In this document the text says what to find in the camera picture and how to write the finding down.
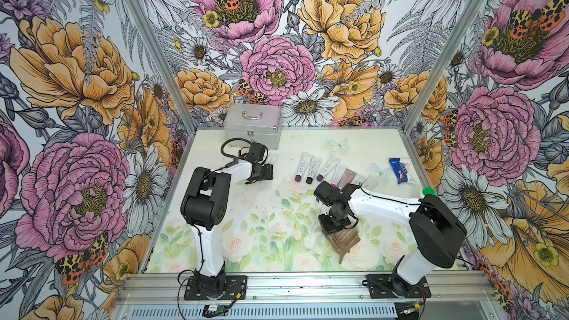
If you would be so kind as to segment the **metallic pink toothpaste tube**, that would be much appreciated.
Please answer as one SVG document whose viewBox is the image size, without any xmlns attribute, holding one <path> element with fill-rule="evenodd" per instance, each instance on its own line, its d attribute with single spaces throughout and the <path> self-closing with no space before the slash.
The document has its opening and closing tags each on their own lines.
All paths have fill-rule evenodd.
<svg viewBox="0 0 569 320">
<path fill-rule="evenodd" d="M 345 172 L 342 174 L 342 177 L 339 180 L 337 187 L 340 190 L 343 189 L 346 185 L 350 184 L 355 179 L 356 176 L 357 176 L 356 172 L 347 168 Z"/>
</svg>

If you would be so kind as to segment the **purple cap toothpaste tube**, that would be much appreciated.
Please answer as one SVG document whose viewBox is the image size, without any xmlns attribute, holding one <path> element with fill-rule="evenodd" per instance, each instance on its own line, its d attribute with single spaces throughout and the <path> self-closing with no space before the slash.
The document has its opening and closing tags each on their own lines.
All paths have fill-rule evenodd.
<svg viewBox="0 0 569 320">
<path fill-rule="evenodd" d="M 302 181 L 302 177 L 304 176 L 306 170 L 309 167 L 309 164 L 311 163 L 312 160 L 312 155 L 309 154 L 308 152 L 303 152 L 302 153 L 302 157 L 299 163 L 299 167 L 296 170 L 296 175 L 295 175 L 295 182 L 301 182 Z"/>
<path fill-rule="evenodd" d="M 326 176 L 338 165 L 341 159 L 337 156 L 330 156 L 320 172 L 317 174 L 317 181 L 322 182 Z"/>
</svg>

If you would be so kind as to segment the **dark green cap toothpaste tube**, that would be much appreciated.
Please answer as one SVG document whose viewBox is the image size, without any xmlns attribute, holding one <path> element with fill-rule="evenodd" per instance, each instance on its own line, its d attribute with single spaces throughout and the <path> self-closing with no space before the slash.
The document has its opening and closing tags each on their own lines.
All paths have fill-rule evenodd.
<svg viewBox="0 0 569 320">
<path fill-rule="evenodd" d="M 279 159 L 279 154 L 277 153 L 270 153 L 268 159 L 266 161 L 267 164 L 276 164 Z"/>
</svg>

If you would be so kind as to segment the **black cap toothpaste tube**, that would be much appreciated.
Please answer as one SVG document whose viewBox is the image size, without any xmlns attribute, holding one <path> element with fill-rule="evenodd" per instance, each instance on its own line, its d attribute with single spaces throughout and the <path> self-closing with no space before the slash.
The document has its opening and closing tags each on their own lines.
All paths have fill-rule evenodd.
<svg viewBox="0 0 569 320">
<path fill-rule="evenodd" d="M 365 180 L 367 179 L 367 176 L 364 176 L 362 174 L 357 174 L 354 178 L 354 180 L 352 181 L 352 183 L 354 185 L 360 185 L 363 184 L 365 182 Z"/>
</svg>

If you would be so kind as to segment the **pink cap toothpaste tube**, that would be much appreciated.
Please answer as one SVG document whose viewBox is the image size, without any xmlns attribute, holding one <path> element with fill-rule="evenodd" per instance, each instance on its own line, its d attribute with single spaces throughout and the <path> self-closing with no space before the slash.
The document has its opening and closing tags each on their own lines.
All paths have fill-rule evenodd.
<svg viewBox="0 0 569 320">
<path fill-rule="evenodd" d="M 338 164 L 335 167 L 335 170 L 330 178 L 329 183 L 333 186 L 333 187 L 337 187 L 340 180 L 342 179 L 342 176 L 344 175 L 345 171 L 347 169 L 347 166 L 344 164 Z"/>
</svg>

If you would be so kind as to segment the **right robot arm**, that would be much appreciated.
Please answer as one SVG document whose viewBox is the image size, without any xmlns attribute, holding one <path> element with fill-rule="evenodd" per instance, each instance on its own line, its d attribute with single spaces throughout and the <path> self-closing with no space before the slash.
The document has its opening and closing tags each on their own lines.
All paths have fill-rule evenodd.
<svg viewBox="0 0 569 320">
<path fill-rule="evenodd" d="M 362 185 L 339 189 L 321 182 L 314 196 L 328 208 L 319 215 L 319 223 L 341 257 L 360 242 L 357 225 L 363 217 L 386 220 L 412 232 L 416 249 L 402 256 L 391 274 L 363 280 L 373 299 L 427 299 L 431 293 L 426 276 L 436 268 L 452 268 L 466 239 L 465 226 L 434 194 L 404 199 L 373 193 Z"/>
</svg>

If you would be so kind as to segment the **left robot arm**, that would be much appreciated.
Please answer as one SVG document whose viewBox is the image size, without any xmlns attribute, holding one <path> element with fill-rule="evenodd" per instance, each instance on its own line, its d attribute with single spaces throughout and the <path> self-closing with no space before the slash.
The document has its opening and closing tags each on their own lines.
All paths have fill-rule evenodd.
<svg viewBox="0 0 569 320">
<path fill-rule="evenodd" d="M 229 162 L 213 170 L 197 167 L 180 205 L 182 217 L 194 229 L 197 247 L 197 266 L 187 292 L 209 299 L 221 298 L 229 288 L 219 225 L 228 212 L 232 186 L 242 181 L 251 185 L 274 178 L 274 167 L 267 163 L 268 148 L 259 142 L 228 139 L 220 152 Z"/>
</svg>

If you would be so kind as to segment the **silver metal first-aid case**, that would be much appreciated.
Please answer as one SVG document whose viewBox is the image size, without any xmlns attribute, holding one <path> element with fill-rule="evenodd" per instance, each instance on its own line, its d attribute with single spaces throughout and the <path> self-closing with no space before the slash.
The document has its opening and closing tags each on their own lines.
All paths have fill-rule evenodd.
<svg viewBox="0 0 569 320">
<path fill-rule="evenodd" d="M 228 109 L 223 127 L 228 139 L 247 139 L 277 150 L 282 133 L 281 117 L 278 106 L 235 103 Z"/>
</svg>

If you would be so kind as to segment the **blue bandage packet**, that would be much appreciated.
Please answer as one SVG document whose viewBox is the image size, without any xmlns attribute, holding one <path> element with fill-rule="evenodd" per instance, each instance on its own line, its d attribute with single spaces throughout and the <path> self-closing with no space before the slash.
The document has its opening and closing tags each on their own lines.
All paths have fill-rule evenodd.
<svg viewBox="0 0 569 320">
<path fill-rule="evenodd" d="M 395 177 L 397 178 L 398 185 L 409 182 L 407 162 L 404 159 L 391 158 L 389 159 L 389 164 L 392 171 L 394 172 Z"/>
</svg>

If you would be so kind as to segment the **green cap white bottle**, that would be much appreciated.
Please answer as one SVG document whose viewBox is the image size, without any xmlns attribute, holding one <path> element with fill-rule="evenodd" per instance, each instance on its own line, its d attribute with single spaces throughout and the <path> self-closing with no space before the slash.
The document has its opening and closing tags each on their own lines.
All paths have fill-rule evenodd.
<svg viewBox="0 0 569 320">
<path fill-rule="evenodd" d="M 424 188 L 422 190 L 422 195 L 427 196 L 427 195 L 435 195 L 436 191 L 433 188 Z"/>
</svg>

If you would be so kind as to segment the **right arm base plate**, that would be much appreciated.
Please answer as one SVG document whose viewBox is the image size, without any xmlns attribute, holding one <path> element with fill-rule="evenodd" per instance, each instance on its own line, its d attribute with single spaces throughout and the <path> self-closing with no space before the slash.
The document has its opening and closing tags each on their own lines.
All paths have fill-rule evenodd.
<svg viewBox="0 0 569 320">
<path fill-rule="evenodd" d="M 426 278 L 417 284 L 409 284 L 394 274 L 368 274 L 362 281 L 372 299 L 429 299 L 431 290 Z"/>
</svg>

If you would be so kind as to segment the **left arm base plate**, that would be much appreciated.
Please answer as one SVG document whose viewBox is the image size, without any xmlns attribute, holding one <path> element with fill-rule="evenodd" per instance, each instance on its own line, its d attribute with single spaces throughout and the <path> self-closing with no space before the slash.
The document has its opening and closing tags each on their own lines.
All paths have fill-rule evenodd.
<svg viewBox="0 0 569 320">
<path fill-rule="evenodd" d="M 185 285 L 185 301 L 243 300 L 247 291 L 247 276 L 192 276 Z"/>
</svg>

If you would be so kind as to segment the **aluminium front rail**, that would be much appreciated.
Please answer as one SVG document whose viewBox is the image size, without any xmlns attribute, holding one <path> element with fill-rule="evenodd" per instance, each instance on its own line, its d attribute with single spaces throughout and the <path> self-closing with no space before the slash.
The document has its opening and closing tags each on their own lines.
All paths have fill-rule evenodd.
<svg viewBox="0 0 569 320">
<path fill-rule="evenodd" d="M 435 271 L 409 298 L 366 286 L 365 272 L 249 273 L 244 296 L 186 300 L 186 276 L 135 275 L 114 319 L 506 319 L 479 271 Z"/>
</svg>

